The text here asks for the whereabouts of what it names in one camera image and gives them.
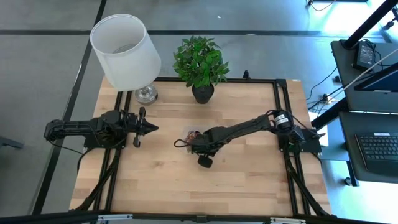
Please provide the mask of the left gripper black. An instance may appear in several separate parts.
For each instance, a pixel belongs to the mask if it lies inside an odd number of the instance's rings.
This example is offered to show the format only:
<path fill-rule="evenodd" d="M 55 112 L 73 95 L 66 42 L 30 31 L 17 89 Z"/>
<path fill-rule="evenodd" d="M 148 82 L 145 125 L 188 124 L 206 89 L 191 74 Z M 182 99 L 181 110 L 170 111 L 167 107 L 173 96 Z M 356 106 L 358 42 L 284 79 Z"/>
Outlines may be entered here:
<path fill-rule="evenodd" d="M 133 145 L 135 147 L 140 147 L 141 140 L 140 137 L 151 132 L 157 131 L 159 127 L 148 122 L 145 118 L 146 109 L 144 107 L 139 108 L 139 113 L 128 113 L 122 110 L 124 129 L 127 133 L 135 133 L 136 136 L 133 139 Z"/>

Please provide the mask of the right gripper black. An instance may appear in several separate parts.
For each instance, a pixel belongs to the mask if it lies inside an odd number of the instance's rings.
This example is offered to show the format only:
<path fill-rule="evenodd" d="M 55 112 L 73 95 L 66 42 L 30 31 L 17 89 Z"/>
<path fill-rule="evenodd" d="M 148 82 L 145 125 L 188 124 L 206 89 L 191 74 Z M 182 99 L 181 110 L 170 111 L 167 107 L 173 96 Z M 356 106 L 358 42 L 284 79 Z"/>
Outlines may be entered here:
<path fill-rule="evenodd" d="M 204 168 L 212 166 L 213 160 L 211 157 L 214 157 L 224 146 L 224 141 L 221 137 L 222 129 L 224 127 L 221 126 L 211 128 L 189 142 L 188 151 L 198 155 L 198 163 Z"/>

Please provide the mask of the clear plastic bin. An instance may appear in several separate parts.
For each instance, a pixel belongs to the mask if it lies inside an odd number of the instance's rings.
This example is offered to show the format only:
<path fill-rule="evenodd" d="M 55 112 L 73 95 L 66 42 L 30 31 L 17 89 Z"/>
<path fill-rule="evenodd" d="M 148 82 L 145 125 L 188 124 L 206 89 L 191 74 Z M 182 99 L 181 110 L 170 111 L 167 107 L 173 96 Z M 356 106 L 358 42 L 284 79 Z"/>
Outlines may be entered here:
<path fill-rule="evenodd" d="M 211 129 L 211 127 L 209 127 L 209 126 L 186 126 L 186 127 L 184 127 L 183 131 L 182 131 L 182 137 L 181 137 L 183 143 L 181 146 L 186 147 L 187 151 L 188 151 L 189 143 L 185 141 L 185 138 L 187 137 L 187 134 L 189 131 L 199 131 L 201 133 L 204 133 L 205 131 L 207 131 L 209 129 Z M 224 145 L 225 145 L 226 127 L 224 127 L 224 129 L 222 129 L 221 131 L 222 131 L 221 137 L 222 137 L 222 139 L 224 141 Z"/>

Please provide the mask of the white shade table lamp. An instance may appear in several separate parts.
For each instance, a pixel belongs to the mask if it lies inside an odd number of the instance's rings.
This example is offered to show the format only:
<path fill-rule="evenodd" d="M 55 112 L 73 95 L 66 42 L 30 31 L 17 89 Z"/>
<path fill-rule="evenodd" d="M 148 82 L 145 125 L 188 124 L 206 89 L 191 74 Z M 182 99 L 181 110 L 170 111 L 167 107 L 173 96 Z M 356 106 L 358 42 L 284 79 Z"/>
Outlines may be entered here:
<path fill-rule="evenodd" d="M 91 30 L 90 42 L 105 77 L 117 91 L 133 91 L 142 105 L 157 100 L 153 81 L 162 62 L 139 18 L 130 14 L 105 17 Z"/>

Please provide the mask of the green potted plant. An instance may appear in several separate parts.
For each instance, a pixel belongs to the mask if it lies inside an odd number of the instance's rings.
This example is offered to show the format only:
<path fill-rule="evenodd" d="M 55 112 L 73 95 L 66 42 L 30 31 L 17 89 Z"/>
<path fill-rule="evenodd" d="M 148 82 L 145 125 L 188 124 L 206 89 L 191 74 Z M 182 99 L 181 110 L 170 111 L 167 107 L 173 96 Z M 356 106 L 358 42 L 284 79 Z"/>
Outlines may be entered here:
<path fill-rule="evenodd" d="M 223 60 L 221 47 L 213 38 L 193 35 L 183 39 L 173 56 L 174 71 L 186 83 L 186 87 L 192 89 L 199 104 L 208 103 L 215 86 L 227 81 L 229 63 Z"/>

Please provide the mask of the black crossbar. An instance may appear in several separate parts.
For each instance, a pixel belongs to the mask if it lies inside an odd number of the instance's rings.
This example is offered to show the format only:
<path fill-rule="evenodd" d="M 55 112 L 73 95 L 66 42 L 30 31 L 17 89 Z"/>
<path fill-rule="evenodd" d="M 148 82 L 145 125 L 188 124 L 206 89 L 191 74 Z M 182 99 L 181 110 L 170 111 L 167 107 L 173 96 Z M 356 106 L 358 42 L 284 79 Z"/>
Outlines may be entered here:
<path fill-rule="evenodd" d="M 241 216 L 241 215 L 176 215 L 176 214 L 149 214 L 149 213 L 109 213 L 105 210 L 98 211 L 70 211 L 62 213 L 48 213 L 40 215 L 24 215 L 0 218 L 0 224 L 82 224 L 97 222 L 99 215 L 108 214 L 133 214 L 131 220 L 180 220 L 195 223 L 208 222 L 261 222 L 269 224 L 271 217 L 277 216 Z M 294 215 L 292 217 L 306 221 L 306 224 L 386 224 L 338 218 L 333 215 Z"/>

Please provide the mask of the grey furniture leg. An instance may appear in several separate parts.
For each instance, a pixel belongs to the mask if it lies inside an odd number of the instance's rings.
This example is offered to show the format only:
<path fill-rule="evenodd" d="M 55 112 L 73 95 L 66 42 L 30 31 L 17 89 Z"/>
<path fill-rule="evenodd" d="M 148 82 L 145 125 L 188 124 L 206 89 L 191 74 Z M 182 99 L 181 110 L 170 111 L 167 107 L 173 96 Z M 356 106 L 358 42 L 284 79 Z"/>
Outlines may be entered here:
<path fill-rule="evenodd" d="M 22 149 L 24 147 L 23 143 L 0 136 L 0 148 L 4 146 L 13 147 L 15 149 Z"/>

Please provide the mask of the black keyboard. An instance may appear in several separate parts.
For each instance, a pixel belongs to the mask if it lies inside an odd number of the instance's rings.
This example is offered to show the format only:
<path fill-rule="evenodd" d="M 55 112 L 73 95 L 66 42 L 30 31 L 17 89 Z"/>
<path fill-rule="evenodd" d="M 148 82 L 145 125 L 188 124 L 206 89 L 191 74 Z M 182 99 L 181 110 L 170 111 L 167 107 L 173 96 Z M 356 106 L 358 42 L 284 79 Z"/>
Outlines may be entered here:
<path fill-rule="evenodd" d="M 398 161 L 398 133 L 356 134 L 361 155 L 367 161 Z"/>

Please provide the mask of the thin white rod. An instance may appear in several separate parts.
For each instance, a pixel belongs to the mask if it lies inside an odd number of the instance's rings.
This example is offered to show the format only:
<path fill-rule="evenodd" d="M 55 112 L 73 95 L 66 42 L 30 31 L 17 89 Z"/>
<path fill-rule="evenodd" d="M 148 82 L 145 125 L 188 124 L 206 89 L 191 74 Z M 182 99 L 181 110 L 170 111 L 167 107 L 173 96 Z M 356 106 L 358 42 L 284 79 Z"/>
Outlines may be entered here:
<path fill-rule="evenodd" d="M 375 62 L 374 65 L 368 68 L 365 71 L 362 71 L 363 74 L 365 75 L 364 79 L 368 79 L 372 76 L 374 76 L 375 73 L 384 70 L 385 68 L 390 67 L 391 65 L 395 64 L 398 62 L 398 45 L 394 44 L 382 44 L 382 43 L 376 43 L 375 45 Z M 345 89 L 347 89 L 349 86 L 346 85 L 344 86 L 342 84 L 342 87 L 337 89 L 335 92 L 333 92 L 331 95 L 333 97 L 336 97 L 338 95 L 344 94 Z M 378 92 L 383 92 L 383 93 L 398 93 L 398 92 L 386 92 L 386 91 L 378 91 Z"/>

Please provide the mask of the black power adapter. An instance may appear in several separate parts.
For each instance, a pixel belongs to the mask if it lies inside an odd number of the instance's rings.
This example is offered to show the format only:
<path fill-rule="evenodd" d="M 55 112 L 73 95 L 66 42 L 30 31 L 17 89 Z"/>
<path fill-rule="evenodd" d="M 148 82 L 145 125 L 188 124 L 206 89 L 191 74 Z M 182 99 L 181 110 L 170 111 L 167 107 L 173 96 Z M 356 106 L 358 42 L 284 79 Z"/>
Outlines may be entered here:
<path fill-rule="evenodd" d="M 354 54 L 353 68 L 365 71 L 375 62 L 375 45 L 368 41 L 359 42 Z"/>

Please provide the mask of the dark monitor screen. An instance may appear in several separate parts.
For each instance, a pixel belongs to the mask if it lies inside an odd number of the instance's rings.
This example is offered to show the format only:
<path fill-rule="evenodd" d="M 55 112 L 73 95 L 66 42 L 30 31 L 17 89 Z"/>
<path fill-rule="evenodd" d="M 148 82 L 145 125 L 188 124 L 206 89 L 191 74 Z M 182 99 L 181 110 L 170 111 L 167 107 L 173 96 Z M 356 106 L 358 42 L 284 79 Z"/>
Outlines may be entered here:
<path fill-rule="evenodd" d="M 354 90 L 398 92 L 398 62 L 356 85 Z"/>

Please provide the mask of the black diagonal pole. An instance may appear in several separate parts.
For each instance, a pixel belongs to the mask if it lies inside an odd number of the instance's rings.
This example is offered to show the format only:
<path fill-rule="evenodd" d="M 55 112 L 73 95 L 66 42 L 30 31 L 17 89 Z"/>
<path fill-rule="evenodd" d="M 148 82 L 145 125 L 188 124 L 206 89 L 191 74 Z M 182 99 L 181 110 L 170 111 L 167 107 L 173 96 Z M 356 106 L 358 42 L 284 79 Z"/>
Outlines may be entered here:
<path fill-rule="evenodd" d="M 385 0 L 347 40 L 340 40 L 342 47 L 352 49 L 396 4 L 398 0 Z"/>

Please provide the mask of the silver metal bracket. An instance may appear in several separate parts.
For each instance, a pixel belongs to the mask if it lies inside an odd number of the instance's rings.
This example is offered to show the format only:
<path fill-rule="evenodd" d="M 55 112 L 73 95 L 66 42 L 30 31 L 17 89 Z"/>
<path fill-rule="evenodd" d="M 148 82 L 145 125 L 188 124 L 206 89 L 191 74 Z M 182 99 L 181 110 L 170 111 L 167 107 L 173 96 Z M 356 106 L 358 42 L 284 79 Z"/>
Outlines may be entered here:
<path fill-rule="evenodd" d="M 97 222 L 110 222 L 115 220 L 130 220 L 133 219 L 133 214 L 108 214 L 99 215 Z"/>
<path fill-rule="evenodd" d="M 306 221 L 296 218 L 271 217 L 269 224 L 306 224 Z"/>

